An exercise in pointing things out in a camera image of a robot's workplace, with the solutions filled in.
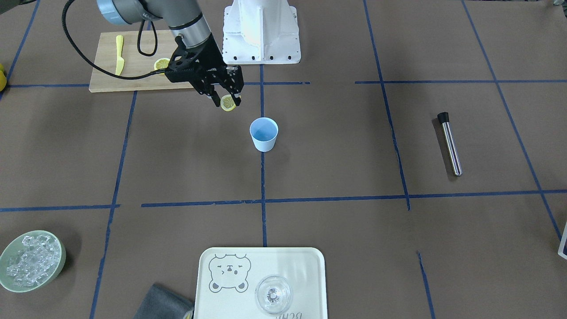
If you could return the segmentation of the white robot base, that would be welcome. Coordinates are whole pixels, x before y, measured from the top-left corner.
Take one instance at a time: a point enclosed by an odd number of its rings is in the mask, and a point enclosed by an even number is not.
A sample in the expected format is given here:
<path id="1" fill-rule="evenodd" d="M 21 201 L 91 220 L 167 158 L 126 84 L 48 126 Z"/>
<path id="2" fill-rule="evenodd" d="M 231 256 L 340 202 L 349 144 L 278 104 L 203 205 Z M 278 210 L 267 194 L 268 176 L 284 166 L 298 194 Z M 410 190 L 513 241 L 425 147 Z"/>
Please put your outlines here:
<path id="1" fill-rule="evenodd" d="M 297 10 L 287 0 L 235 0 L 224 9 L 221 54 L 229 65 L 300 63 Z"/>

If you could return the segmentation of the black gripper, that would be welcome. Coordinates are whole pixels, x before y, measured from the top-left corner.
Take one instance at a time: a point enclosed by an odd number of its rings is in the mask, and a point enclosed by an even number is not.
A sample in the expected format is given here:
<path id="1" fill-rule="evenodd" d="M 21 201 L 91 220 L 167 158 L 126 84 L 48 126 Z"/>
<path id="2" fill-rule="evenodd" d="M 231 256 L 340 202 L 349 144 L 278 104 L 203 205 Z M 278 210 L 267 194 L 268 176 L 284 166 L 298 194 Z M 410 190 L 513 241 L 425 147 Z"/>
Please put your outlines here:
<path id="1" fill-rule="evenodd" d="M 220 85 L 238 107 L 244 87 L 241 66 L 228 66 L 212 34 L 201 44 L 188 48 L 181 35 L 175 37 L 177 48 L 170 58 L 169 70 L 165 73 L 172 83 L 189 82 L 193 89 L 210 98 L 216 107 L 221 98 L 214 86 Z"/>

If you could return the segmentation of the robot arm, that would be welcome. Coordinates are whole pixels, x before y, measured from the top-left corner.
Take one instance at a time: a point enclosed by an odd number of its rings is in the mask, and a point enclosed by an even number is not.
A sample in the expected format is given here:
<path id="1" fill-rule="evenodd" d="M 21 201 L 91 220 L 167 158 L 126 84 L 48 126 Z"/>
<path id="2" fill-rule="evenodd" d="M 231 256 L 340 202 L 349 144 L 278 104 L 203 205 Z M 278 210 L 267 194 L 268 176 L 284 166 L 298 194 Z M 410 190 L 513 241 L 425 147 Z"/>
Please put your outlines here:
<path id="1" fill-rule="evenodd" d="M 165 77 L 172 83 L 188 82 L 216 106 L 221 98 L 215 86 L 224 88 L 235 105 L 241 103 L 244 87 L 240 66 L 229 66 L 221 54 L 204 14 L 195 0 L 99 0 L 99 11 L 116 25 L 164 20 L 177 47 Z"/>

